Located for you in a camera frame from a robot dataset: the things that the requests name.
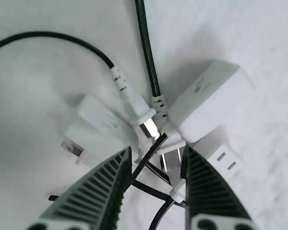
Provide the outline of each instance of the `socket hole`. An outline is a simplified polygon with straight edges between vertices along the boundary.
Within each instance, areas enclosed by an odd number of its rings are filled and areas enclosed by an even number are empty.
[[[82,230],[82,229],[73,227],[73,228],[70,228],[70,229],[67,229],[67,230]]]
[[[227,169],[231,170],[237,163],[234,161]]]
[[[217,230],[216,224],[209,219],[202,219],[197,223],[197,226],[203,230]]]
[[[76,155],[77,157],[80,157],[81,153],[83,152],[83,148],[76,143],[74,143],[71,140],[67,140],[62,142],[61,146],[63,149],[71,152],[72,154]]]
[[[222,153],[218,158],[217,158],[217,161],[220,161],[222,160],[224,157],[225,157],[226,153]]]
[[[45,224],[35,224],[32,225],[28,230],[46,230],[47,226]]]
[[[246,224],[238,224],[236,225],[235,230],[253,230],[253,228]]]

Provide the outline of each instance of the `white strain relief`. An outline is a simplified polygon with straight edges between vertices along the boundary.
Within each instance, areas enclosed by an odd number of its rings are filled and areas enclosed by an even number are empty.
[[[175,167],[169,173],[169,180],[173,189],[170,191],[169,195],[177,203],[181,203],[186,199],[186,180],[180,177],[180,167]]]
[[[133,125],[141,125],[152,118],[156,111],[150,108],[144,99],[135,92],[130,86],[127,79],[120,72],[117,66],[111,69],[113,80],[120,92],[120,96],[124,102],[124,106],[130,116]]]

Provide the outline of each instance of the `cable connector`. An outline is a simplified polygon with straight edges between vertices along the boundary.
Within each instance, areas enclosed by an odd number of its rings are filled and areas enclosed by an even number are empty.
[[[153,137],[157,139],[160,133],[151,119],[156,114],[155,109],[150,108],[143,97],[135,92],[117,66],[114,66],[111,72],[116,87],[120,92],[120,97],[131,119],[131,124],[140,126],[148,138]]]

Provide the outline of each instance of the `black cable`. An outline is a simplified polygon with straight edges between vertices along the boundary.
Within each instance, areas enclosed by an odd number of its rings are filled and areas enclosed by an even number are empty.
[[[131,175],[130,185],[135,181],[136,177],[140,174],[142,169],[145,167],[145,165],[148,163],[148,161],[152,158],[152,156],[155,154],[155,152],[159,149],[159,147],[163,144],[164,141],[167,139],[166,134],[162,134],[150,147],[149,151],[145,154],[143,159],[140,161],[136,169]]]
[[[67,34],[61,34],[61,33],[51,32],[51,31],[32,31],[32,32],[25,32],[25,33],[20,33],[20,34],[14,34],[10,37],[2,39],[0,41],[0,48],[11,42],[18,41],[18,40],[25,39],[25,38],[30,38],[30,37],[52,37],[52,38],[58,38],[58,39],[62,39],[65,41],[78,44],[90,50],[97,56],[99,56],[107,64],[107,66],[109,66],[110,69],[114,66],[113,62],[102,51],[97,49],[95,46],[89,44],[88,42],[81,40],[79,38],[67,35]]]
[[[171,199],[171,196],[169,196],[169,195],[167,195],[165,193],[162,193],[162,192],[160,192],[158,190],[155,190],[154,188],[151,188],[151,187],[149,187],[149,186],[147,186],[147,185],[145,185],[145,184],[143,184],[143,183],[141,183],[141,182],[139,182],[137,180],[135,180],[132,185],[134,187],[142,190],[143,192],[146,192],[149,195],[152,195],[152,196],[154,196],[156,198],[159,198],[161,200],[167,201],[167,200]],[[182,202],[181,204],[175,202],[174,204],[179,206],[179,207],[183,207],[183,208],[186,207],[185,206],[185,202]]]
[[[152,49],[150,47],[144,0],[135,0],[135,7],[136,7],[136,13],[138,17],[140,36],[141,36],[149,81],[150,81],[150,85],[152,88],[152,93],[154,97],[158,97],[161,95],[161,93],[160,93],[156,68],[154,64]]]
[[[171,182],[169,181],[168,175],[166,175],[164,172],[162,172],[160,169],[158,169],[156,166],[154,166],[152,163],[147,162],[146,167],[152,171],[156,176],[158,176],[160,179],[162,179],[167,184],[171,185]]]
[[[164,215],[166,214],[166,212],[173,206],[174,204],[174,200],[168,199],[159,209],[159,211],[157,212],[157,214],[155,215],[152,223],[149,226],[148,230],[156,230],[158,227],[158,224],[160,223],[161,219],[164,217]]]

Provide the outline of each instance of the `cable strain relief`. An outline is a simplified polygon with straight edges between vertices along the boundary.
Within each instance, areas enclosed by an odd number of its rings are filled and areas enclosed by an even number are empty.
[[[175,200],[177,203],[181,203],[182,201],[185,200],[185,194],[186,191],[186,180],[181,179],[179,183],[173,187],[173,189],[170,191],[169,195],[173,200]]]

